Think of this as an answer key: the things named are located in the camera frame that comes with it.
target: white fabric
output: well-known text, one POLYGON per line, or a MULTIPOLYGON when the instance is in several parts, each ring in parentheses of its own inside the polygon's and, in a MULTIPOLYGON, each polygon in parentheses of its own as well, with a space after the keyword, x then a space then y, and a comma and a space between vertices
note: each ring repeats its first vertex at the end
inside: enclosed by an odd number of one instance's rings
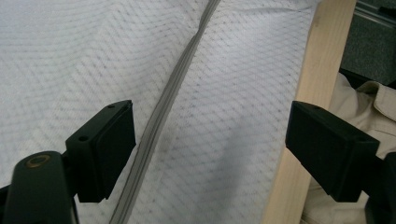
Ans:
POLYGON ((314 5, 219 3, 129 223, 260 223, 314 5))
MULTIPOLYGON (((2 1, 0 187, 22 158, 64 152, 66 138, 113 102, 133 101, 139 144, 207 2, 2 1)), ((108 223, 126 172, 108 201, 78 204, 80 223, 108 223)))

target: beige fabric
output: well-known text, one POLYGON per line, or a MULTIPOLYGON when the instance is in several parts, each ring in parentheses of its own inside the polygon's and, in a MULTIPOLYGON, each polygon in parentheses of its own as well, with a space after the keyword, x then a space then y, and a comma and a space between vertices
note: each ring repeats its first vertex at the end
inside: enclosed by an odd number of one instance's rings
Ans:
MULTIPOLYGON (((388 153, 396 151, 395 102, 396 90, 373 81, 354 90, 347 79, 339 75, 330 111, 378 139, 381 143, 377 156, 384 159, 388 153)), ((367 199, 368 196, 363 192, 357 203, 336 203, 313 180, 305 201, 302 223, 366 223, 364 206, 367 199)))

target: zipper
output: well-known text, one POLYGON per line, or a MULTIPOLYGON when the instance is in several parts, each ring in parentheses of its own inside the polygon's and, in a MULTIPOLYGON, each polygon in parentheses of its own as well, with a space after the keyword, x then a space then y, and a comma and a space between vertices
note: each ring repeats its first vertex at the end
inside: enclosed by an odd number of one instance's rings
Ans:
POLYGON ((132 164, 131 171, 128 174, 119 202, 110 219, 110 224, 127 223, 129 216, 132 214, 134 203, 143 183, 145 173, 149 167, 149 163, 163 129, 163 125, 165 124, 168 114, 176 99, 178 90, 184 80, 184 76, 187 74, 199 41, 201 40, 210 17, 216 10, 219 1, 220 0, 209 0, 204 13, 202 14, 197 33, 192 37, 191 41, 181 54, 181 57, 179 58, 177 65, 163 90, 163 94, 160 97, 158 104, 154 108, 151 118, 148 121, 148 125, 143 132, 142 140, 140 141, 137 153, 134 157, 134 163, 132 164))

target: black mount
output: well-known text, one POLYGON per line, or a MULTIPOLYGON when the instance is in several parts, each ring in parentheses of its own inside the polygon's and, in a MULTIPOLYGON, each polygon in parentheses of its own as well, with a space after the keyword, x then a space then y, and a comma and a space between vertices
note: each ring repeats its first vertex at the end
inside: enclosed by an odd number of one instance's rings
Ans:
POLYGON ((136 145, 132 102, 108 105, 66 140, 66 152, 44 151, 15 166, 0 189, 0 223, 78 223, 82 203, 108 199, 136 145))
POLYGON ((382 161, 379 141, 332 113, 294 101, 286 147, 337 202, 356 202, 361 191, 370 199, 366 220, 396 223, 396 152, 382 161))

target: wooden plank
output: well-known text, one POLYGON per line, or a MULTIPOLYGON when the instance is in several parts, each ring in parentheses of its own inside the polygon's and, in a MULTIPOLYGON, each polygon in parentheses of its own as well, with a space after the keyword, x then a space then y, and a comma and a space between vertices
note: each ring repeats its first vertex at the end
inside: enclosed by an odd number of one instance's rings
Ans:
MULTIPOLYGON (((295 99, 329 108, 356 0, 323 0, 317 7, 306 44, 295 99)), ((300 222, 310 175, 284 148, 262 223, 300 222)))

